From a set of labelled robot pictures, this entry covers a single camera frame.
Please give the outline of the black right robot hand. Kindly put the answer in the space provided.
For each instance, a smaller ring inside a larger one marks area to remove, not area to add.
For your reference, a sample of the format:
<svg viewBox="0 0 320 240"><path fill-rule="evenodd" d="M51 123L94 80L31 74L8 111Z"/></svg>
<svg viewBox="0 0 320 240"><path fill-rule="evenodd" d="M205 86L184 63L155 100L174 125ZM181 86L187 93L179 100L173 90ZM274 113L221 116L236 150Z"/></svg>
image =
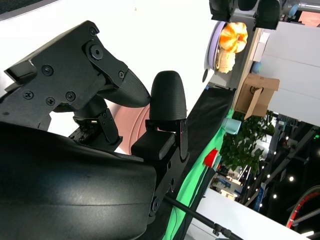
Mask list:
<svg viewBox="0 0 320 240"><path fill-rule="evenodd" d="M5 73L0 237L135 240L189 160L183 82L147 90L85 21Z"/></svg>

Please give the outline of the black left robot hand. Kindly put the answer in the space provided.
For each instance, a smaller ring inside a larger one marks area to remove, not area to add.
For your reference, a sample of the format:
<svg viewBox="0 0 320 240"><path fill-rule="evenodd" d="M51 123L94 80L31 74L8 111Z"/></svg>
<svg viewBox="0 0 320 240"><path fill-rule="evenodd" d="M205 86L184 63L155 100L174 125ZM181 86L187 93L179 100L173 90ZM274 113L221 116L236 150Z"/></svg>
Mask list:
<svg viewBox="0 0 320 240"><path fill-rule="evenodd" d="M254 10L253 18L257 28L275 30L282 5L279 0L210 0L209 9L212 20L223 22L231 22L236 10L246 13Z"/></svg>

